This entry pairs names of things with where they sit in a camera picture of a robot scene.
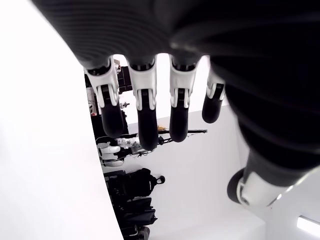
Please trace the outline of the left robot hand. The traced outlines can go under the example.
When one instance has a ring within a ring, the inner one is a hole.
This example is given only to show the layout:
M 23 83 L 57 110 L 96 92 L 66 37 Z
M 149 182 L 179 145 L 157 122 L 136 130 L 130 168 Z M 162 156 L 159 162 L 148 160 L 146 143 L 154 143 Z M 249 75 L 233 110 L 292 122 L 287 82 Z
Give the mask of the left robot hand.
M 249 146 L 228 197 L 269 206 L 320 166 L 320 3 L 317 0 L 36 0 L 83 66 L 105 133 L 124 121 L 113 55 L 126 57 L 140 143 L 157 145 L 156 58 L 169 55 L 170 127 L 182 142 L 199 60 L 209 56 L 202 118 L 222 101 Z

